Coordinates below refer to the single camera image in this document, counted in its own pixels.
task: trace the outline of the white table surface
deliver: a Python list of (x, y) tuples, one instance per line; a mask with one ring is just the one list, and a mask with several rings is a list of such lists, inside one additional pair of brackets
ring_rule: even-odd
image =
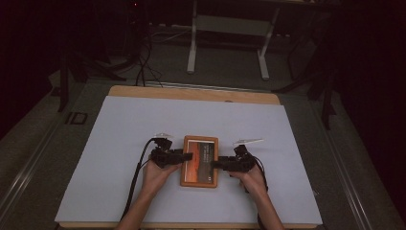
[[(322, 224), (314, 194), (282, 105), (106, 97), (61, 201), (56, 222), (118, 222), (146, 142), (165, 132), (172, 149), (186, 135), (213, 136), (219, 155), (235, 155), (239, 139), (265, 168), (269, 195), (284, 224)], [(149, 145), (145, 159), (155, 147)], [(135, 195), (142, 184), (140, 172)], [(220, 170), (215, 189), (180, 186), (173, 173), (145, 223), (257, 223), (257, 210), (235, 178)]]

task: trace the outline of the orange box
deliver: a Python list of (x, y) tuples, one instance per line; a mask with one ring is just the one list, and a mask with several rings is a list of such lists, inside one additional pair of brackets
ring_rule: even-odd
[(192, 152), (192, 160), (182, 166), (180, 185), (184, 187), (217, 187), (217, 169), (212, 161), (218, 159), (218, 139), (205, 136), (185, 136), (183, 152)]

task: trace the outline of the dark background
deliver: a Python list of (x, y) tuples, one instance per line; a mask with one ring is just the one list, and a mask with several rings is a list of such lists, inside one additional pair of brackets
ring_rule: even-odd
[[(125, 49), (128, 8), (117, 2), (106, 8), (106, 2), (0, 3), (0, 138), (52, 89), (47, 78), (59, 69), (59, 48), (66, 37), (89, 57), (106, 61), (109, 51)], [(95, 8), (93, 3), (101, 5)], [(148, 3), (154, 24), (191, 23), (192, 1)], [(339, 69), (334, 88), (406, 221), (405, 4), (400, 0), (347, 1), (349, 10), (337, 14), (323, 42)], [(292, 33), (298, 15), (284, 12), (277, 33)], [(108, 18), (115, 18), (113, 24)], [(101, 23), (114, 33), (102, 31)]]

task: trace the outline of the human hand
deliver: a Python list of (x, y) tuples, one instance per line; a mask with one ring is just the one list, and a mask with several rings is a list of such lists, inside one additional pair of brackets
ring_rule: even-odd
[(257, 165), (249, 172), (228, 172), (230, 176), (239, 179), (239, 186), (245, 188), (251, 195), (266, 193), (266, 185), (262, 172)]
[(143, 187), (142, 195), (156, 196), (159, 190), (164, 186), (169, 175), (178, 170), (182, 164), (159, 168), (153, 161), (148, 161), (143, 169)]

